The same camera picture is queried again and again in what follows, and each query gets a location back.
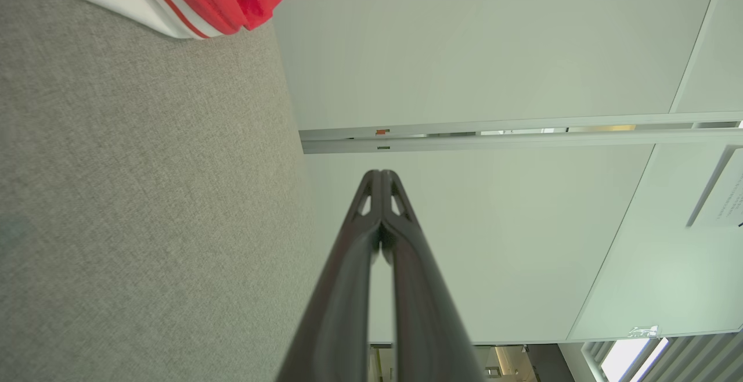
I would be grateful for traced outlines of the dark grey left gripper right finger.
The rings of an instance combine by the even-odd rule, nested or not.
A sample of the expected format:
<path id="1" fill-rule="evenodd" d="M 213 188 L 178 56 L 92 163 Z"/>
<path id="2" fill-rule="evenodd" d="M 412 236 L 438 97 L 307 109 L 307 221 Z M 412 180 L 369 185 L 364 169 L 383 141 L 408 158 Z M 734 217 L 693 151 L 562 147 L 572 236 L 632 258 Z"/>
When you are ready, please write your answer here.
<path id="1" fill-rule="evenodd" d="M 382 247 L 392 266 L 395 380 L 483 381 L 470 338 L 395 171 L 382 171 Z"/>

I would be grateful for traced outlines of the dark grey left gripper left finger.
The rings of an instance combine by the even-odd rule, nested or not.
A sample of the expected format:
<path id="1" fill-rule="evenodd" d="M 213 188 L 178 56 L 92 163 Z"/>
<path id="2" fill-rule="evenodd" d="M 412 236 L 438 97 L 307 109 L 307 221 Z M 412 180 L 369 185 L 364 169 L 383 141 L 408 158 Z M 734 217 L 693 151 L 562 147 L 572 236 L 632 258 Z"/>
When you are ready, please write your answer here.
<path id="1" fill-rule="evenodd" d="M 381 172 L 364 174 L 277 375 L 366 381 L 370 268 L 380 249 Z"/>

